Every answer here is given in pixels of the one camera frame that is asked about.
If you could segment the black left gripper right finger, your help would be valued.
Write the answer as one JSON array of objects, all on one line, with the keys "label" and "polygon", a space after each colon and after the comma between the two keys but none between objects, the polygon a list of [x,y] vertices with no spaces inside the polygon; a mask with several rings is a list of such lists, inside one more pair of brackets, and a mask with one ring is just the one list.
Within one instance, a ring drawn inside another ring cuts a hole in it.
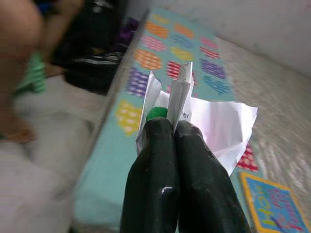
[{"label": "black left gripper right finger", "polygon": [[180,183],[179,232],[249,233],[230,177],[201,131],[180,121],[174,140]]}]

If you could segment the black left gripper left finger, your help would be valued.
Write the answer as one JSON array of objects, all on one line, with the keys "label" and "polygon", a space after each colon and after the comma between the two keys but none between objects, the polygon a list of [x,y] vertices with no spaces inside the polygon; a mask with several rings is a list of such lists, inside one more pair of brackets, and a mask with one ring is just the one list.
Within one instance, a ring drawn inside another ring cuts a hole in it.
[{"label": "black left gripper left finger", "polygon": [[127,177],[120,232],[173,233],[179,209],[179,177],[171,123],[146,122],[143,147]]}]

